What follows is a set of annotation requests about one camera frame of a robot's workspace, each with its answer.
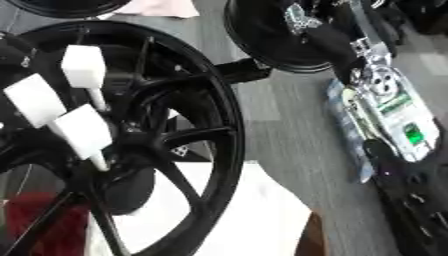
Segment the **floor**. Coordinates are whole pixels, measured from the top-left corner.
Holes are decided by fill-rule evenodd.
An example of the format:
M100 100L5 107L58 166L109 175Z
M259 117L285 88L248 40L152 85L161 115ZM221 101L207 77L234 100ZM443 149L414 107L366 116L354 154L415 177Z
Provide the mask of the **floor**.
M201 16L188 20L115 16L182 38L214 63L244 56L222 23L225 1L195 0ZM38 17L0 2L0 30L21 33L62 22ZM448 44L411 29L396 66L407 74L443 121L448 109ZM324 220L331 256L397 256L372 186L356 182L356 170L325 104L331 72L296 75L274 72L270 79L235 87L247 129L247 159L258 160Z

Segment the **black rubber wheel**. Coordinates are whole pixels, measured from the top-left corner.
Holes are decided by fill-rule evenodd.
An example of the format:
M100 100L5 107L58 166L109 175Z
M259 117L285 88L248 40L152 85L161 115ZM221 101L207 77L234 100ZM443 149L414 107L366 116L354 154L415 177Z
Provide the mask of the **black rubber wheel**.
M130 0L7 0L27 12L53 18L86 18L114 11Z
M88 98L69 88L60 71L66 46L101 47L108 66L103 91L110 104L110 111L102 115L113 127L114 136L114 144L104 152L114 161L109 172L96 171L89 161L78 160L49 129L32 129L20 116L7 114L15 109L2 95L0 107L5 114L0 121L5 129L0 133L4 140L0 173L32 163L45 167L65 183L65 189L5 255L27 255L40 235L76 205L90 207L114 255L129 255L117 235L105 191L148 168L160 171L176 185L191 211L168 235L135 255L192 255L227 207L244 160L244 128L238 102L213 64L173 36L127 23L70 22L27 32L20 38L36 48L26 49L21 42L16 48L30 53L31 68L42 73L68 109L85 104ZM16 45L13 41L9 47ZM14 66L11 61L0 60L1 89L34 72L20 63ZM186 117L194 128L166 132L168 108ZM170 157L171 149L196 141L214 145L213 170L202 195Z

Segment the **white support peg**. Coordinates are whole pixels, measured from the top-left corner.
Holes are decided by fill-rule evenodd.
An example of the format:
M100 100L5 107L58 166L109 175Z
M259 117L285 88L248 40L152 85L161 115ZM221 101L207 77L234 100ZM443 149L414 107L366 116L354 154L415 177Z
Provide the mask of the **white support peg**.
M39 74L20 80L3 92L36 129L67 112L57 93Z
M107 110L107 104L101 92L107 72L101 48L69 45L61 68L73 88L84 88L89 92L93 105L98 111Z
M90 159L100 171L109 169L102 150L112 144L106 121L90 105L83 105L49 124L82 160Z
M101 151L93 154L89 159L99 171L107 172L109 170L109 165L107 164L106 159L104 159L104 155Z

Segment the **wire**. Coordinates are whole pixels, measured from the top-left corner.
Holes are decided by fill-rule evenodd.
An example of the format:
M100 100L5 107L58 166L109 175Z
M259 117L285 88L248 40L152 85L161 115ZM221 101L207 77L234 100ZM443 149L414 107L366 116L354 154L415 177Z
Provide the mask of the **wire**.
M384 3L386 3L386 0L377 0L375 3L372 4L372 8L376 9L381 7Z
M20 186L19 186L19 189L17 190L16 196L22 192L23 187L25 187L25 183L28 180L32 170L33 170L33 165L32 164L28 165L28 169L26 170L25 176L23 177L22 181L20 182Z
M6 28L6 32L8 32L8 33L11 32L12 27L14 26L14 24L17 21L17 18L19 17L20 11L21 10L19 8L16 9L16 11L14 12L14 17L11 20L11 23L9 23L8 27Z

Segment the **metal bolt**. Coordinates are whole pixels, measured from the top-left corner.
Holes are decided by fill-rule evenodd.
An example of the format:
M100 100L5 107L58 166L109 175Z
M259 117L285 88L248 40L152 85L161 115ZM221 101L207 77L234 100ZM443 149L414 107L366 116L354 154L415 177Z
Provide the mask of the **metal bolt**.
M118 162L118 159L117 159L116 156L111 157L111 159L109 160L109 164L110 164L110 165L114 165L114 164L116 164L117 162Z
M135 122L131 122L128 124L128 127L126 127L127 132L138 132L140 129L138 127L138 124Z
M22 67L24 68L28 68L30 66L30 61L31 60L29 57L25 57L20 65L22 65Z
M352 70L352 73L350 74L350 82L353 85L356 85L360 82L361 79L361 70L355 68Z
M110 112L112 111L112 107L109 104L106 104L106 108L104 109L103 112Z

